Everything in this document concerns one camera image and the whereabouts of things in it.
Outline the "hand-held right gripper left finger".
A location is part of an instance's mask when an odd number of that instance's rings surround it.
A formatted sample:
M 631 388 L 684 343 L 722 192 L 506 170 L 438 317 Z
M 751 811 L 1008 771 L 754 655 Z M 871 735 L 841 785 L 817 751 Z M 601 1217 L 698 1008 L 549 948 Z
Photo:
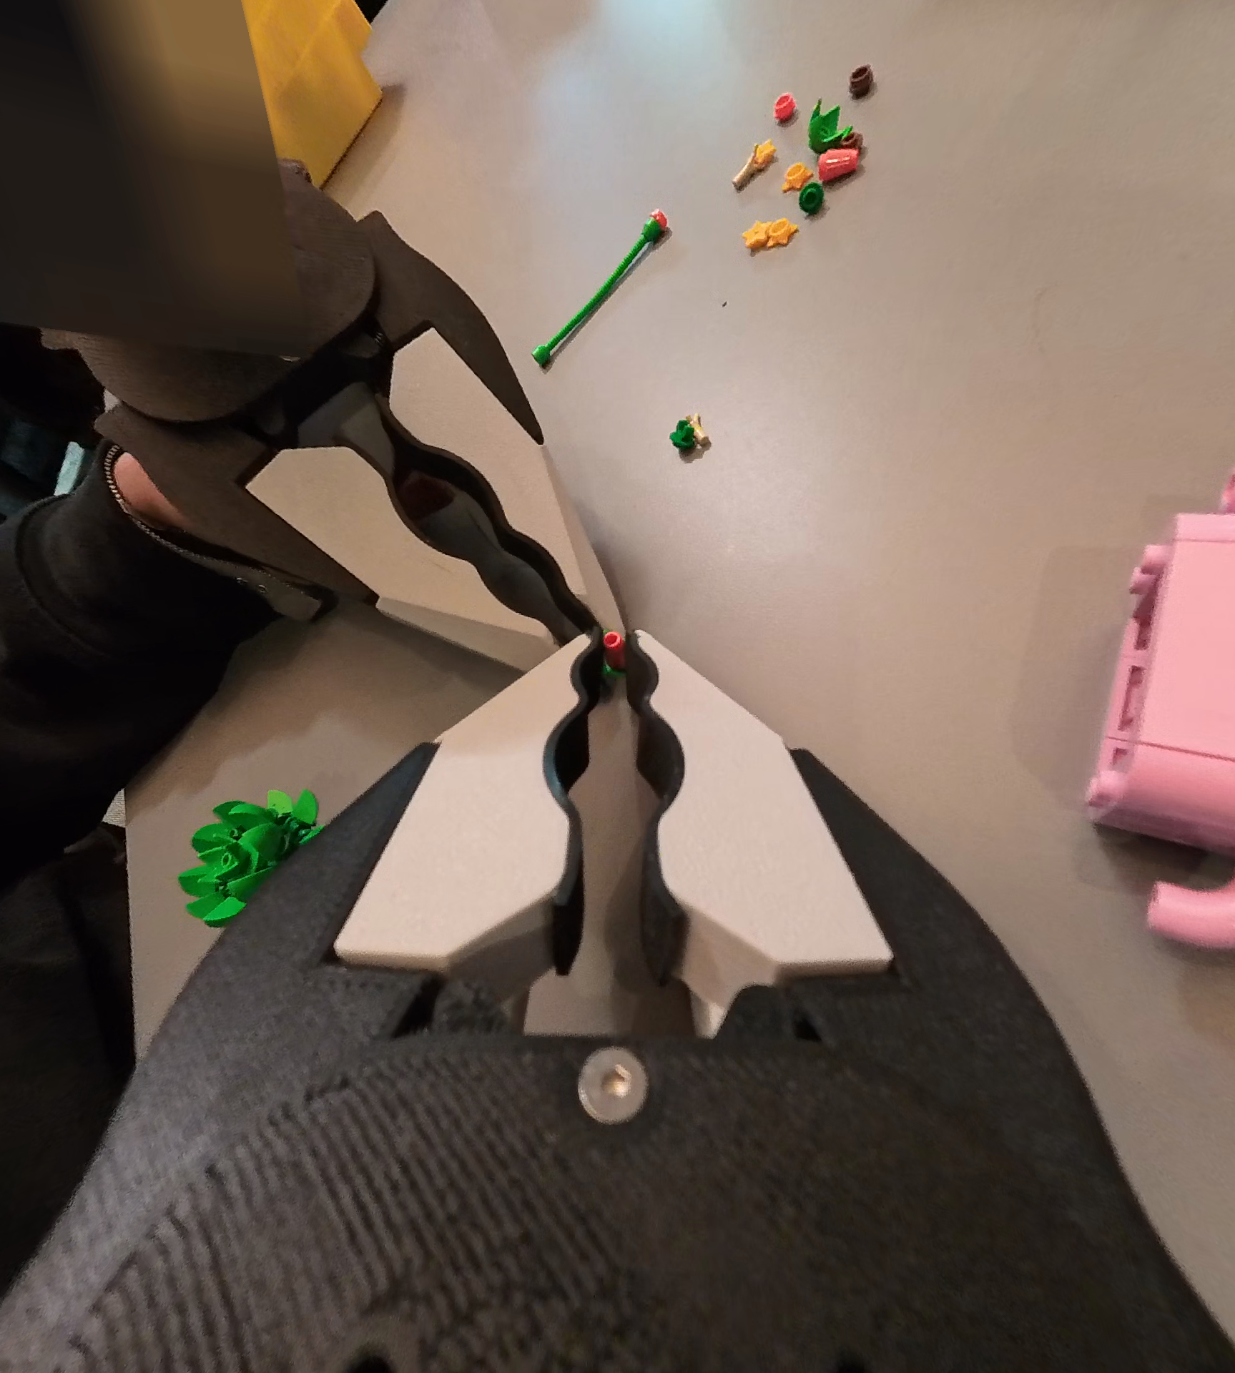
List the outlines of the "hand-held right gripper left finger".
M 335 941 L 349 965 L 465 981 L 522 1025 L 585 922 L 582 822 L 601 634 L 558 649 L 441 734 Z

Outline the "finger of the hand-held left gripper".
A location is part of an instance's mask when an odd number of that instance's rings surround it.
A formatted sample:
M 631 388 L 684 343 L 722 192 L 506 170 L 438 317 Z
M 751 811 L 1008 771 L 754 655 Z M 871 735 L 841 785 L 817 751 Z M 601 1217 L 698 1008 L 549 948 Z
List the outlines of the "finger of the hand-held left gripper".
M 283 450 L 249 489 L 368 585 L 388 618 L 464 648 L 558 648 L 578 635 L 464 492 L 412 523 L 351 448 Z
M 502 546 L 485 506 L 455 476 L 434 476 L 418 458 L 405 456 L 402 438 L 445 450 L 486 478 L 509 525 L 551 553 L 569 589 L 605 622 L 605 573 L 548 448 L 532 439 L 435 330 L 393 360 L 389 412 L 395 495 L 421 536 L 469 562 L 509 609 L 541 615 L 552 635 L 576 626 L 558 606 L 545 605 L 545 581 Z

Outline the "person's left forearm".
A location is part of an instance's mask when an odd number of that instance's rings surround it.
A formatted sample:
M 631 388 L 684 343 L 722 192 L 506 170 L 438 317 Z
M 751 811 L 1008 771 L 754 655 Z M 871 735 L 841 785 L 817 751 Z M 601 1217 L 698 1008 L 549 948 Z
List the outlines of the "person's left forearm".
M 89 835 L 276 621 L 115 491 L 112 456 L 0 528 L 0 881 Z

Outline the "green toy brick plant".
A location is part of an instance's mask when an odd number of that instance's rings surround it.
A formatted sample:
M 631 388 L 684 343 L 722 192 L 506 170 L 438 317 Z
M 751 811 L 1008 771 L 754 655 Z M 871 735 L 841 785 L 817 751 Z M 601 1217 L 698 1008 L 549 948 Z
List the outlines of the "green toy brick plant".
M 312 791 L 292 798 L 272 789 L 265 802 L 233 798 L 215 807 L 215 819 L 192 838 L 195 867 L 180 872 L 188 912 L 212 928 L 239 915 L 255 891 L 321 832 Z

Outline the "yellow plastic box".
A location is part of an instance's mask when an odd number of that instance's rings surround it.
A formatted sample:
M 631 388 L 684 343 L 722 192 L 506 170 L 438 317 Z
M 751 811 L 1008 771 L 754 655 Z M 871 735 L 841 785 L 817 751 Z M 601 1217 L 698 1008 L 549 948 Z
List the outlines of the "yellow plastic box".
M 276 153 L 325 186 L 383 99 L 355 1 L 245 1 Z

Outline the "person's dark clothing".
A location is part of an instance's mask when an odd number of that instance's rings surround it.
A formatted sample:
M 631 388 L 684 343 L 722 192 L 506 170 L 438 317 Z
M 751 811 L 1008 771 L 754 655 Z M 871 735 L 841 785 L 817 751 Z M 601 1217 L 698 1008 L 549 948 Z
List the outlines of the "person's dark clothing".
M 105 825 L 0 892 L 0 1300 L 135 1070 L 126 842 Z

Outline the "pink toy brick pot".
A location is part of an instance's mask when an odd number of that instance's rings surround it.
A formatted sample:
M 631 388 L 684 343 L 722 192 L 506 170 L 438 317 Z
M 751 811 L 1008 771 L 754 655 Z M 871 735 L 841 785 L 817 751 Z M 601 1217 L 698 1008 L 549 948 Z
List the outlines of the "pink toy brick pot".
M 1085 805 L 1101 825 L 1235 860 L 1235 468 L 1215 512 L 1144 548 Z M 1148 927 L 1235 951 L 1235 870 L 1214 890 L 1155 884 Z

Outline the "green toy stem red tip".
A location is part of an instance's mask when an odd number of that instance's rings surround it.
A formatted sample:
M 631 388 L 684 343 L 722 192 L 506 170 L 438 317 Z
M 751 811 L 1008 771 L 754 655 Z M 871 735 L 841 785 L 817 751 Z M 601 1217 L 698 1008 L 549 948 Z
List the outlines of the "green toy stem red tip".
M 609 273 L 601 287 L 591 296 L 589 300 L 585 302 L 584 306 L 581 306 L 579 310 L 576 310 L 569 320 L 565 322 L 565 325 L 562 325 L 552 335 L 552 337 L 532 349 L 532 358 L 541 369 L 548 369 L 552 365 L 556 352 L 612 296 L 616 287 L 626 280 L 632 269 L 642 262 L 652 249 L 661 245 L 661 242 L 668 236 L 668 232 L 668 214 L 665 214 L 661 209 L 655 209 L 651 214 L 648 214 L 636 242 L 626 250 L 618 266 L 612 270 L 612 273 Z

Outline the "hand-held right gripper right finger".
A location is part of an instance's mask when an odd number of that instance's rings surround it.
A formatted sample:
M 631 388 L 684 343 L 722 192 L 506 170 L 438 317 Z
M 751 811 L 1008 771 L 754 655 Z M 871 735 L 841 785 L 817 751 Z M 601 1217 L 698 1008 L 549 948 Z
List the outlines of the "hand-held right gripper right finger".
M 712 1038 L 741 991 L 879 974 L 894 955 L 781 735 L 649 632 L 626 642 L 636 765 L 656 798 L 641 940 Z

